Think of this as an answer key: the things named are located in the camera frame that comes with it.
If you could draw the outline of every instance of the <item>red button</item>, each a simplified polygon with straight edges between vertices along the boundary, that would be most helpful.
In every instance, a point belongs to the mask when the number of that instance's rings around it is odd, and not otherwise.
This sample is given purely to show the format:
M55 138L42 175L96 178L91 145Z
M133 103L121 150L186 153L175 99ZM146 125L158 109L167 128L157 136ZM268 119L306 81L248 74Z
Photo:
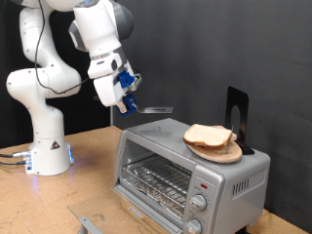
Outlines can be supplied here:
M204 183L202 183L201 186L202 186L203 188L205 188L205 189L208 188L207 185L205 185Z

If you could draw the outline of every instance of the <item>black plate holder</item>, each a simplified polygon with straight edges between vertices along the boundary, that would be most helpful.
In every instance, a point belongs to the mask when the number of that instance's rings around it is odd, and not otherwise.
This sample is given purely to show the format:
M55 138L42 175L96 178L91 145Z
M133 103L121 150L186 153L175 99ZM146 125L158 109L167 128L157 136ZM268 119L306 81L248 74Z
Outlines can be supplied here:
M240 110L240 131L236 142L241 147L243 155L254 154L254 151L245 144L249 102L250 100L246 93L239 91L231 86L228 87L225 128L231 129L232 109L236 105Z

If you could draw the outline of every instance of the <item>bread slice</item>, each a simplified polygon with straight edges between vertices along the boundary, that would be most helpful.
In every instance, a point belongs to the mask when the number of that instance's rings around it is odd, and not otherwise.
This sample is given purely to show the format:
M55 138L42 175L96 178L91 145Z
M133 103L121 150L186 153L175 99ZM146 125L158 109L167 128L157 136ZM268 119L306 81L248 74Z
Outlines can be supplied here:
M218 150L230 142L231 131L223 127L209 127L204 125L193 125L183 137L186 144L191 146L204 146L207 149Z

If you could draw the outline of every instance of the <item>cable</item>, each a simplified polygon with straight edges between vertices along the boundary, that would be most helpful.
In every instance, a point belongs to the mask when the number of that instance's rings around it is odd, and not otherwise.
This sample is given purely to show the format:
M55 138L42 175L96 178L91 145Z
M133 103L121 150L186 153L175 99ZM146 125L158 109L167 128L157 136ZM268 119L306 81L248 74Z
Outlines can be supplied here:
M1 158L13 158L13 155L10 154L0 154Z
M43 88L47 89L47 90L51 90L53 93L55 93L56 95L62 95L62 94L65 94L67 93L68 91L71 91L79 86L81 86L82 84L84 84L86 81L88 81L90 78L86 78L84 81L82 81L80 84L74 86L74 87L71 87L69 88L68 90L65 90L65 91L62 91L62 92L57 92L55 91L54 89L50 88L50 87L47 87L47 86L44 86L43 84L41 84L40 80L39 80L39 76L38 76L38 63L37 63L37 57L38 57L38 48L39 48L39 44L40 44L40 41L41 41L41 37L42 37L42 34L43 34L43 31L45 30L45 26L46 26L46 19L45 19L45 14L44 14L44 11L43 11L43 8L42 8L42 5L41 5L41 1L38 0L39 2L39 5L40 5L40 9L41 9L41 14L42 14L42 20L43 20L43 26L42 26L42 30L41 30L41 33L40 33L40 36L39 36L39 40L38 40L38 43L37 43L37 48L36 48L36 55L35 55L35 70L36 70L36 76L37 76L37 81L39 83L40 86L42 86Z
M25 165L26 161L19 161L19 162L14 163L14 164L8 164L8 163L0 162L0 164L2 164L2 165L9 165L9 166L18 166L18 165Z
M131 68L134 68L138 73L140 73L140 71L133 65L131 65Z

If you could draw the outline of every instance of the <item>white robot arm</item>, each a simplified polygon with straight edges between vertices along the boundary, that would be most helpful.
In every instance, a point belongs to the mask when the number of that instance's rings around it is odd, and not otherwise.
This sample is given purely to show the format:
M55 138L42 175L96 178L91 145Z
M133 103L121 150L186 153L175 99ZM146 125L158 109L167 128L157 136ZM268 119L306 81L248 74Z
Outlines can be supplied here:
M41 68L12 72L7 80L10 95L29 111L33 143L29 151L17 153L27 160L26 172L43 176L69 169L71 153L64 141L62 113L46 104L46 98L61 98L79 92L81 78L59 57L49 26L52 11L74 11L69 33L78 50L89 52L89 76L105 106L117 105L122 116L142 113L171 113L167 107L139 109L131 92L141 83L127 61L120 41L130 37L131 13L110 0L11 0L26 8L20 13L20 37L25 56Z
M78 50L90 53L88 73L102 104L117 105L122 115L134 112L137 103L130 93L138 88L141 77L134 74L120 44L134 29L131 13L108 0L87 0L73 11L75 21L69 33Z

